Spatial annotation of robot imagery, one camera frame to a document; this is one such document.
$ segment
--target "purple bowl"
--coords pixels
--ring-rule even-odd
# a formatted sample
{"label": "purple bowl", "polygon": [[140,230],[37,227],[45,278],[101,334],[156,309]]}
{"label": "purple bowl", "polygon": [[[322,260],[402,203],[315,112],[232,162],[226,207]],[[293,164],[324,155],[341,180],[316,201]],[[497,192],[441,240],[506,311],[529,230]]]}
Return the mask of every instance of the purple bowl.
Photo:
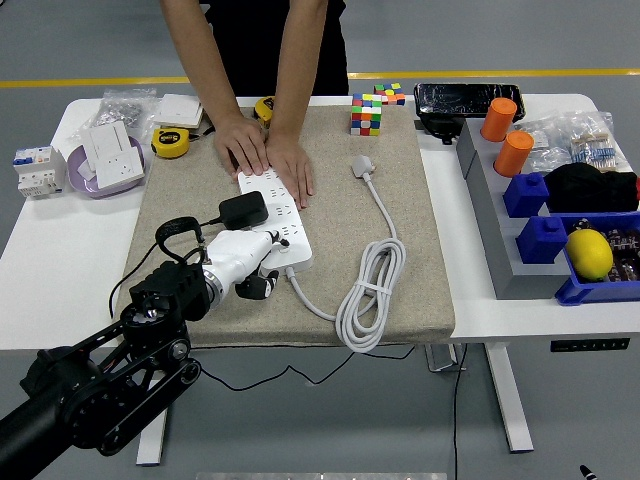
{"label": "purple bowl", "polygon": [[[133,137],[129,137],[129,143],[132,147],[136,147],[138,149],[140,163],[144,170],[144,156],[142,155],[142,147],[140,146],[140,143]],[[80,167],[86,159],[87,154],[84,151],[84,147],[80,145],[71,152],[71,155],[69,155],[69,158],[67,159],[67,172],[69,174],[69,182],[71,183],[71,186],[78,192],[82,192],[91,198],[104,198],[115,195],[116,193],[126,192],[142,181],[142,178],[139,178],[138,180],[123,183],[122,185],[116,185],[115,187],[99,189],[98,177],[93,177],[91,180],[85,180],[85,178],[78,173],[78,167]]]}

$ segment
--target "white power cable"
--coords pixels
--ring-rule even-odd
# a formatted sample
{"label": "white power cable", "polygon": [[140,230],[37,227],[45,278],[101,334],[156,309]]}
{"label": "white power cable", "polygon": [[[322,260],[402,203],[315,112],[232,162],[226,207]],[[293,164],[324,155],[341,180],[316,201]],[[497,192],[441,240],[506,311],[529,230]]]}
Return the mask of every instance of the white power cable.
{"label": "white power cable", "polygon": [[[371,242],[367,245],[362,253],[358,279],[342,301],[335,316],[323,312],[309,301],[302,292],[292,267],[287,267],[285,272],[304,305],[320,318],[335,322],[338,338],[352,351],[366,353],[378,345],[382,338],[389,315],[391,294],[404,269],[407,252],[403,243],[398,239],[393,221],[371,182],[369,174],[375,169],[371,161],[368,157],[360,155],[354,161],[352,168],[355,176],[363,178],[367,183],[389,225],[391,238]],[[364,308],[359,310],[360,303],[365,296],[371,297],[371,299]],[[360,317],[373,306],[377,306],[373,323],[369,327],[362,325]]]}

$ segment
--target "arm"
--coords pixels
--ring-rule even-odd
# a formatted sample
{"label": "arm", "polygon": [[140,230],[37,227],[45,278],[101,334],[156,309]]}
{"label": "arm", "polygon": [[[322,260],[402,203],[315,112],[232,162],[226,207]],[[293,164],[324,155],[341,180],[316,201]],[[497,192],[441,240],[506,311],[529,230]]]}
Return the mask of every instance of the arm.
{"label": "arm", "polygon": [[267,141],[269,162],[302,208],[314,192],[311,164],[298,141],[315,83],[327,4],[328,0],[290,1]]}
{"label": "arm", "polygon": [[240,112],[220,52],[197,0],[160,0],[169,33],[203,108],[216,126],[215,146],[230,174],[230,152],[246,174],[269,167],[257,122]]}

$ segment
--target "cable tie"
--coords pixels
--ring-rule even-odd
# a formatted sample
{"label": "cable tie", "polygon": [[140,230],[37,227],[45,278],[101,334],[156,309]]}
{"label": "cable tie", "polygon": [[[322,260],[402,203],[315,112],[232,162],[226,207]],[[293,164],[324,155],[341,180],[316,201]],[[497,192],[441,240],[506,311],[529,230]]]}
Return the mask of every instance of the cable tie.
{"label": "cable tie", "polygon": [[369,288],[371,290],[377,290],[378,292],[385,293],[387,295],[391,295],[391,290],[386,287],[381,287],[380,285],[376,285],[374,283],[363,282],[362,280],[358,280],[356,285],[361,285],[364,288]]}

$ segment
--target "robotic arm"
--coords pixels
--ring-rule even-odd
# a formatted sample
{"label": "robotic arm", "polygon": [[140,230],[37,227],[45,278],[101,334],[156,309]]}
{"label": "robotic arm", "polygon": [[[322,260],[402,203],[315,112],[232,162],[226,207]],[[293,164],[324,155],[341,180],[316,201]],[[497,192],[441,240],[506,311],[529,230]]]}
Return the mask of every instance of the robotic arm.
{"label": "robotic arm", "polygon": [[[195,219],[177,220],[196,232],[201,261],[188,264],[164,247],[164,239],[185,231],[167,222],[156,238],[178,261],[162,263],[130,289],[132,303],[119,321],[73,347],[38,352],[20,382],[29,400],[0,420],[0,478],[34,478],[71,445],[118,453],[198,379],[185,320],[202,319],[231,285],[244,298],[269,296],[277,272],[257,272],[273,245],[284,242],[277,232],[224,230],[205,248]],[[160,234],[169,224],[171,233]],[[105,360],[91,359],[120,336]],[[156,372],[164,376],[150,388]]]}

